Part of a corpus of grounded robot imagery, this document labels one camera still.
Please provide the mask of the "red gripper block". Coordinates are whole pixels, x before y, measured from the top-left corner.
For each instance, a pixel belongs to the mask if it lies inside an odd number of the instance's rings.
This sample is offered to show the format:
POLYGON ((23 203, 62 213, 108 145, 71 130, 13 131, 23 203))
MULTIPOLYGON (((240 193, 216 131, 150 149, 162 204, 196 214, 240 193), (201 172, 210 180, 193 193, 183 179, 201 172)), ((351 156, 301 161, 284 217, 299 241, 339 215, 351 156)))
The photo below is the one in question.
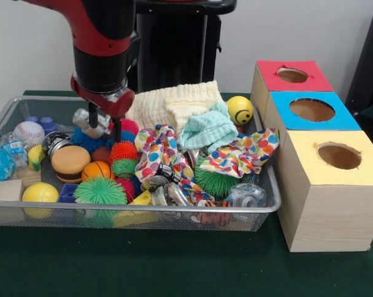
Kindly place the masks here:
POLYGON ((81 86, 75 74, 71 77, 71 88, 80 98, 88 101, 88 121, 92 129, 98 126, 98 108, 112 117, 113 141, 118 142, 121 138, 123 117, 132 106, 135 93, 128 87, 122 87, 115 93, 95 93, 81 86))

